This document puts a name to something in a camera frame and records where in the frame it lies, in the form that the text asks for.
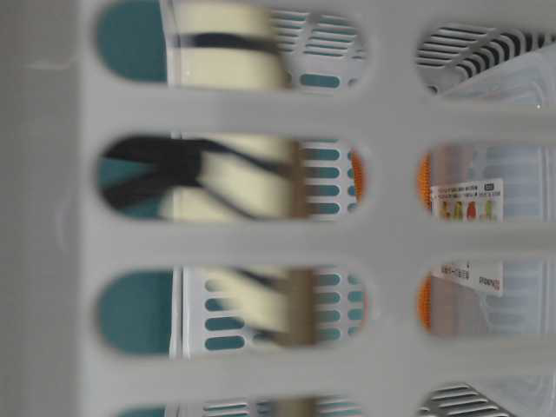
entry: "black strap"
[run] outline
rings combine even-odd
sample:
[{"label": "black strap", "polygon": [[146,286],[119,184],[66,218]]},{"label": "black strap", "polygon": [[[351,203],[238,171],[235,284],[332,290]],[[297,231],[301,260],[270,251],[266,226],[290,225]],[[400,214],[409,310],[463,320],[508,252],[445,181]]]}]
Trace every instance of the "black strap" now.
[{"label": "black strap", "polygon": [[290,166],[286,163],[251,156],[222,143],[203,138],[179,140],[164,136],[138,136],[119,142],[104,156],[125,161],[153,163],[160,170],[171,170],[176,178],[183,175],[190,178],[197,177],[201,172],[202,152],[229,153],[259,169],[277,175],[289,176],[291,172]]},{"label": "black strap", "polygon": [[195,179],[187,184],[176,184],[172,175],[158,171],[148,172],[125,182],[108,186],[102,190],[106,202],[116,210],[122,210],[152,198],[162,198],[176,185],[199,187]]},{"label": "black strap", "polygon": [[209,32],[195,35],[176,35],[173,40],[176,48],[223,48],[225,50],[252,50],[272,55],[279,55],[276,43],[272,39],[246,37],[231,33]]},{"label": "black strap", "polygon": [[235,272],[237,272],[240,275],[243,275],[245,278],[255,281],[258,284],[261,284],[263,287],[275,289],[274,284],[276,278],[260,275],[251,270],[242,269],[242,268],[236,268]]}]

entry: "teal surface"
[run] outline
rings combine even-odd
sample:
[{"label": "teal surface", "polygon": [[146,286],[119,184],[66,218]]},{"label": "teal surface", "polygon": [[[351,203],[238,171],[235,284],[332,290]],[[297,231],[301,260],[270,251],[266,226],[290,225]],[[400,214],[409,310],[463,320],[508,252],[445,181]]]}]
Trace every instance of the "teal surface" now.
[{"label": "teal surface", "polygon": [[363,320],[363,309],[354,308],[353,310],[349,310],[347,317],[349,317],[349,320]]},{"label": "teal surface", "polygon": [[131,81],[164,83],[166,52],[158,2],[125,1],[109,7],[97,27],[106,66]]},{"label": "teal surface", "polygon": [[229,310],[230,301],[224,298],[209,298],[205,302],[205,308],[208,311]]},{"label": "teal surface", "polygon": [[118,417],[164,417],[164,408],[143,408],[121,413]]},{"label": "teal surface", "polygon": [[338,274],[324,274],[318,276],[319,285],[338,285],[340,283],[340,276]]},{"label": "teal surface", "polygon": [[126,354],[169,351],[172,271],[125,275],[99,301],[102,335]]},{"label": "teal surface", "polygon": [[307,178],[338,178],[340,170],[334,167],[306,167]]},{"label": "teal surface", "polygon": [[340,295],[338,293],[319,293],[315,300],[317,304],[335,304],[339,301]]},{"label": "teal surface", "polygon": [[317,312],[317,320],[320,323],[332,323],[340,319],[340,312],[336,310],[325,310]]},{"label": "teal surface", "polygon": [[308,204],[309,213],[313,215],[335,215],[340,206],[335,202],[312,202]]},{"label": "teal surface", "polygon": [[340,193],[340,189],[335,185],[306,185],[305,191],[307,195],[326,197],[334,197]]},{"label": "teal surface", "polygon": [[336,161],[340,158],[340,152],[336,149],[304,149],[303,157],[316,161]]},{"label": "teal surface", "polygon": [[236,406],[210,406],[210,407],[203,407],[204,411],[229,411],[229,410],[242,410],[245,409],[244,404],[238,404]]},{"label": "teal surface", "polygon": [[205,328],[215,332],[219,330],[236,330],[243,328],[245,323],[239,317],[215,317],[205,321]]},{"label": "teal surface", "polygon": [[322,328],[318,333],[319,341],[337,341],[340,336],[340,330],[337,328]]},{"label": "teal surface", "polygon": [[98,181],[101,186],[114,185],[150,171],[147,163],[120,161],[103,158],[98,171]]},{"label": "teal surface", "polygon": [[239,349],[244,346],[245,340],[241,336],[210,337],[205,341],[207,350]]},{"label": "teal surface", "polygon": [[363,302],[363,292],[362,291],[351,291],[347,295],[347,299],[351,302]]},{"label": "teal surface", "polygon": [[[330,56],[333,54],[323,52],[319,55]],[[326,89],[335,89],[340,85],[340,78],[337,76],[322,76],[320,74],[303,74],[300,81],[301,84],[309,87],[323,87]]]}]

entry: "vented plastic panel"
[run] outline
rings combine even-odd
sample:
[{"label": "vented plastic panel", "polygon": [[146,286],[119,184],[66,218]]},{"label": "vented plastic panel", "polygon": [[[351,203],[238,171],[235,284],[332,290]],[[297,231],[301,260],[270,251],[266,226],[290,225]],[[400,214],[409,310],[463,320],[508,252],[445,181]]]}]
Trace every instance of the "vented plastic panel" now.
[{"label": "vented plastic panel", "polygon": [[303,143],[312,218],[338,221],[355,208],[351,149],[337,141]]},{"label": "vented plastic panel", "polygon": [[[321,268],[316,308],[321,341],[341,341],[355,334],[364,315],[364,288],[344,268]],[[221,353],[243,348],[269,348],[264,339],[242,323],[241,310],[222,310],[222,298],[231,295],[214,291],[210,282],[193,268],[183,272],[183,355]],[[225,328],[211,326],[221,322]]]},{"label": "vented plastic panel", "polygon": [[304,83],[304,74],[337,76],[339,83],[332,88],[347,87],[361,77],[367,49],[345,17],[296,10],[274,10],[272,16],[294,87],[321,91]]},{"label": "vented plastic panel", "polygon": [[417,63],[456,68],[467,79],[499,63],[547,46],[554,39],[556,34],[551,33],[448,23],[425,40],[417,54]]},{"label": "vented plastic panel", "polygon": [[467,384],[453,384],[433,391],[420,408],[423,417],[515,417]]}]

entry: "sticker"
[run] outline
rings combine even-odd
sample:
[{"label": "sticker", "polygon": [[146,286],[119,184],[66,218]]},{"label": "sticker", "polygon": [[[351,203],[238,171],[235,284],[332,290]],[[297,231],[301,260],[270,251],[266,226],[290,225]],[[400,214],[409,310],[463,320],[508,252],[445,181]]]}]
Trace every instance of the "sticker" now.
[{"label": "sticker", "polygon": [[[503,185],[501,179],[492,179],[432,186],[433,215],[456,222],[500,222],[504,215]],[[455,261],[434,268],[432,274],[489,294],[503,294],[500,261]]]}]

